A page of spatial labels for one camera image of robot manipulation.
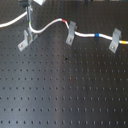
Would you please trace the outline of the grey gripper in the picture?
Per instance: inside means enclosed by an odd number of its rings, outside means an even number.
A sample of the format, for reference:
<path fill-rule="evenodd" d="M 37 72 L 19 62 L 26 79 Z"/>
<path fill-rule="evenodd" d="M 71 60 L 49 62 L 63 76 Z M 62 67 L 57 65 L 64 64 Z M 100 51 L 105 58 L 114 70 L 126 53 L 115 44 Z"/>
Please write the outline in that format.
<path fill-rule="evenodd" d="M 22 7 L 27 7 L 27 15 L 28 15 L 28 22 L 29 22 L 29 28 L 30 30 L 32 30 L 32 26 L 31 26 L 31 7 L 29 6 L 30 3 L 34 1 L 36 2 L 37 4 L 39 5 L 43 5 L 43 3 L 46 1 L 46 0 L 19 0 L 19 5 L 22 6 Z"/>

